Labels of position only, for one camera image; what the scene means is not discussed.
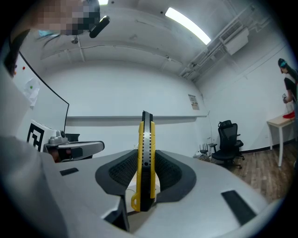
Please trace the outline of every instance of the air vent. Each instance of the air vent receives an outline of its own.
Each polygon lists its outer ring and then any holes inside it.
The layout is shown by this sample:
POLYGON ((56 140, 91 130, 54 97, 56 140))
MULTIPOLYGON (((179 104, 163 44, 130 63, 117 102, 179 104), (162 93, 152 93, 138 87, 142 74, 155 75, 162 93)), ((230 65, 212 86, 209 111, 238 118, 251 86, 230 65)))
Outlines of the air vent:
POLYGON ((238 34, 243 29, 243 25, 240 21, 236 21, 232 24, 219 38, 223 43, 228 42, 236 34, 238 34))

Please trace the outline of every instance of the ceiling light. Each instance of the ceiling light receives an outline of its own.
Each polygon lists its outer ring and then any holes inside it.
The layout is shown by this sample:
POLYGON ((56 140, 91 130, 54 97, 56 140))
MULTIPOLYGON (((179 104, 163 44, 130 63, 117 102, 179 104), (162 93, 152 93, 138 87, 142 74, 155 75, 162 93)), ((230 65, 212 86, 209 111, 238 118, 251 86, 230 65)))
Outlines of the ceiling light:
POLYGON ((206 33, 199 28, 195 23, 193 23, 190 19, 186 16, 181 14, 180 12, 176 11, 175 9, 169 7, 166 16, 170 17, 171 19, 175 20, 176 22, 180 23, 185 28, 189 29, 192 33, 194 33, 198 38, 201 39, 204 44, 208 44, 211 39, 206 35, 206 33))
POLYGON ((108 0, 98 0, 99 5, 107 5, 108 4, 108 0))

